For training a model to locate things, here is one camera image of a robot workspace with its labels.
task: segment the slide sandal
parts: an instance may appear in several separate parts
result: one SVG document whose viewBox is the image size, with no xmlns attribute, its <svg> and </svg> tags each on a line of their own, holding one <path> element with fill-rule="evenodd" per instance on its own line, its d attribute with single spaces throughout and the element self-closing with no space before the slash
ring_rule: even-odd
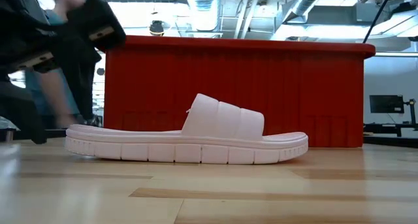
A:
<svg viewBox="0 0 418 224">
<path fill-rule="evenodd" d="M 263 136 L 264 116 L 198 94 L 181 131 L 131 132 L 72 125 L 65 148 L 104 159 L 269 164 L 308 151 L 305 133 Z"/>
</svg>

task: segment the person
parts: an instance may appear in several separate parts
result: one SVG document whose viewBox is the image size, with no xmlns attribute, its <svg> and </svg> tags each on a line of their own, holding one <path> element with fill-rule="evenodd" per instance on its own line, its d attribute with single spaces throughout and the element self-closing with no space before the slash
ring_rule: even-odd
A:
<svg viewBox="0 0 418 224">
<path fill-rule="evenodd" d="M 67 21 L 67 12 L 80 7 L 85 0 L 54 0 L 53 10 L 46 10 L 50 24 Z M 26 72 L 26 88 L 30 90 L 47 129 L 67 128 L 76 123 L 94 118 L 92 106 L 92 85 L 94 64 L 88 68 L 72 67 L 56 69 L 48 73 Z M 83 86 L 79 78 L 87 76 Z"/>
</svg>

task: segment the padded strap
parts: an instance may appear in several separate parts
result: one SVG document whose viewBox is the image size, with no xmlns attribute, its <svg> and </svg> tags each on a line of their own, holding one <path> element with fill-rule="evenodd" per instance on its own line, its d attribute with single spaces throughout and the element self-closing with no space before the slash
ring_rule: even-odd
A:
<svg viewBox="0 0 418 224">
<path fill-rule="evenodd" d="M 198 94 L 191 105 L 182 135 L 260 141 L 263 130 L 264 116 L 261 113 Z"/>
</svg>

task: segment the silver ductwork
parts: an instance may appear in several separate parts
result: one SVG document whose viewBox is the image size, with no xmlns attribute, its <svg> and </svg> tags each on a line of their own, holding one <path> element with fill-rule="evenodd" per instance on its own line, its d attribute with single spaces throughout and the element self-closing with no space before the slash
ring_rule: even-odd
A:
<svg viewBox="0 0 418 224">
<path fill-rule="evenodd" d="M 305 16 L 317 2 L 318 0 L 293 0 L 290 10 L 297 16 Z"/>
<path fill-rule="evenodd" d="M 221 0 L 187 0 L 193 28 L 197 31 L 215 31 L 218 28 Z"/>
</svg>

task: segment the person's arm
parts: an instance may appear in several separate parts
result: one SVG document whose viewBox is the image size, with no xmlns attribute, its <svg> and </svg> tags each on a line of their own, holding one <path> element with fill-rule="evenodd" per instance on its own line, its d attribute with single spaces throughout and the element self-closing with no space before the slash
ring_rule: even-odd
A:
<svg viewBox="0 0 418 224">
<path fill-rule="evenodd" d="M 37 73 L 39 84 L 42 88 L 42 92 L 45 94 L 46 100 L 53 108 L 57 124 L 59 127 L 68 127 L 71 124 L 75 124 L 76 120 L 72 117 L 74 112 L 68 104 L 68 100 L 65 95 L 65 88 L 61 76 L 57 71 L 50 71 L 47 73 Z"/>
</svg>

